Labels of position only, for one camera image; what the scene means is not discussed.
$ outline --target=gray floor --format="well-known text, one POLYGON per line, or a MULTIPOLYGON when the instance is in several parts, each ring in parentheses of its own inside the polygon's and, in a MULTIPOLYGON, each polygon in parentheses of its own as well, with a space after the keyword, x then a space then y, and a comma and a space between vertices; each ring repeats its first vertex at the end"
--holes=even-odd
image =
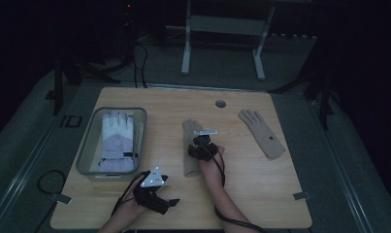
MULTIPOLYGON (((181 37, 177 32, 171 35, 171 43, 166 45, 154 44, 150 36, 141 40, 148 53, 145 77, 150 88, 266 91, 294 80, 315 42, 269 38, 262 54, 267 79, 262 82, 256 79, 249 49, 220 45, 212 49, 211 44, 199 41, 192 48, 190 73, 182 76, 181 37)), ((143 64, 144 50, 137 48, 136 56, 138 65, 143 64)), ((113 77, 122 80, 118 86, 134 86, 131 68, 115 72, 113 77)), ((91 79, 85 79, 81 86, 65 85, 65 102, 58 116, 51 114, 53 102, 45 99, 53 88, 52 73, 25 99, 0 134, 0 232, 34 232, 41 223, 52 202, 38 190, 37 180, 50 170, 69 172, 99 91, 108 85, 91 79), (80 127, 61 126, 64 116, 82 117, 80 127), (27 173, 20 170, 24 164, 32 164, 25 167, 27 173), (18 187, 11 185, 21 182, 18 177, 27 180, 18 187)), ((391 232, 391 200, 356 130, 331 101, 334 114, 328 117, 329 130, 324 131, 316 118, 317 102, 310 103, 302 96, 305 86, 273 95, 301 186, 312 196, 307 201, 312 227, 291 232, 391 232)), ((57 190, 61 182, 50 176, 43 185, 57 190)), ((50 215, 39 232, 96 232, 58 231, 49 226, 49 219, 50 215)))

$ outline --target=white metal bar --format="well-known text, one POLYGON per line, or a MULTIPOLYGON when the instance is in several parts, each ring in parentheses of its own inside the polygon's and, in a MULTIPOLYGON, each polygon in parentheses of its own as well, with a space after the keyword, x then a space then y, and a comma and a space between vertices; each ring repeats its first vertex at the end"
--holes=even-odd
POLYGON ((191 1, 186 1, 186 28, 185 28, 185 49, 183 50, 182 67, 180 72, 183 75, 189 74, 189 63, 191 60, 191 1))
POLYGON ((259 41, 259 45, 255 50, 252 51, 253 61, 255 63, 256 76, 260 81, 265 80, 264 67, 262 66, 262 60, 261 60, 261 52, 262 49, 264 48, 265 40, 267 39, 268 36, 268 31, 270 29, 274 12, 275 12, 275 7, 272 7, 268 13, 267 20, 264 23, 264 26, 262 27, 261 39, 259 41))

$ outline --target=table top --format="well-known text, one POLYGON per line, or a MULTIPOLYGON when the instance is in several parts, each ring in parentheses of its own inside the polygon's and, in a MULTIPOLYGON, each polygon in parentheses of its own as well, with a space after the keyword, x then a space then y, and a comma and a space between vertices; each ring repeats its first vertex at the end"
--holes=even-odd
MULTIPOLYGON (((225 189, 248 219, 263 228, 307 228, 311 218, 305 199, 295 200, 301 186, 277 118, 272 98, 262 92, 199 89, 147 89, 106 87, 95 105, 142 107, 147 130, 141 170, 158 166, 169 176, 157 191, 159 197, 180 202, 162 216, 148 211, 130 229, 220 229, 201 176, 183 175, 182 122, 194 119, 204 128, 217 129, 212 141, 225 147, 225 189), (215 101, 223 100, 225 108, 215 101), (259 148, 240 110, 257 110, 267 121, 286 152, 269 159, 259 148)), ((117 198, 128 182, 93 182, 76 169, 76 160, 62 193, 73 198, 69 206, 58 204, 50 221, 56 229, 98 229, 110 217, 117 198)))

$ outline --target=metal stand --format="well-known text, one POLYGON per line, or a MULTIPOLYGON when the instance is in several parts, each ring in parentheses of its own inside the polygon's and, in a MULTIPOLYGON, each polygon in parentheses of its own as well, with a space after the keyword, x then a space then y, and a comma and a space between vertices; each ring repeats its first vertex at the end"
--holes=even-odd
POLYGON ((265 80, 264 68, 261 61, 261 52, 268 36, 268 30, 274 16, 275 7, 270 9, 266 20, 254 20, 229 17, 195 16, 191 14, 191 1, 187 0, 186 3, 185 48, 183 51, 181 67, 181 73, 183 75, 189 74, 189 63, 191 58, 191 31, 206 31, 260 36, 259 45, 252 51, 252 55, 258 80, 265 80))

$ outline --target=white glove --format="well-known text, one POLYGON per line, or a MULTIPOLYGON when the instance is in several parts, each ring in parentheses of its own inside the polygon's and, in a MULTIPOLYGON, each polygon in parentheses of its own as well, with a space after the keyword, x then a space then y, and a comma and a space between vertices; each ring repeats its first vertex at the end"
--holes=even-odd
POLYGON ((129 172, 134 169, 132 157, 105 159, 99 164, 100 172, 129 172))
POLYGON ((102 118, 102 158, 123 158, 133 151, 134 119, 126 113, 112 110, 102 118))

